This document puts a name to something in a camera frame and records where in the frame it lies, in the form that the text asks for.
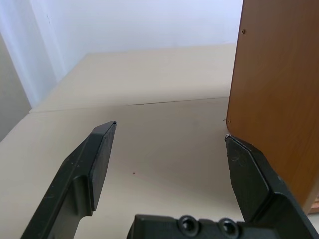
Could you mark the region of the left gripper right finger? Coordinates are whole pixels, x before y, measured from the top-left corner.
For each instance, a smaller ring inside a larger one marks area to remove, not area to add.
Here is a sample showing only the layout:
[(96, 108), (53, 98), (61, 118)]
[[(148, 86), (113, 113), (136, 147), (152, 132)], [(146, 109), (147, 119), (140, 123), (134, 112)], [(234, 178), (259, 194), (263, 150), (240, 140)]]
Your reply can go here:
[(313, 226), (263, 153), (234, 136), (225, 138), (232, 189), (256, 239), (313, 239)]

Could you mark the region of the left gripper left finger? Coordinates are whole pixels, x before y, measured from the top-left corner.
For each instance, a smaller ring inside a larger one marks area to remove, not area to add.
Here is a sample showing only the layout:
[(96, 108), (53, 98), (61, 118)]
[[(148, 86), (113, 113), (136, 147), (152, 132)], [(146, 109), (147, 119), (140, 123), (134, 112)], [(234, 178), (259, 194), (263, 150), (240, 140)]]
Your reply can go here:
[(94, 128), (66, 157), (20, 239), (74, 239), (97, 209), (115, 131), (114, 121)]

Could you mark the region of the wooden cabinet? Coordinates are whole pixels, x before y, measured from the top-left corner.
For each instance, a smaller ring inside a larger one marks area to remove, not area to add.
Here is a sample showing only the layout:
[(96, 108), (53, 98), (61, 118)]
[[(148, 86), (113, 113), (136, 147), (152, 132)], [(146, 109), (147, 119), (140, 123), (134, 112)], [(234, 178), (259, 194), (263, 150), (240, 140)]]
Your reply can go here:
[(319, 0), (243, 0), (227, 128), (308, 212), (319, 195)]

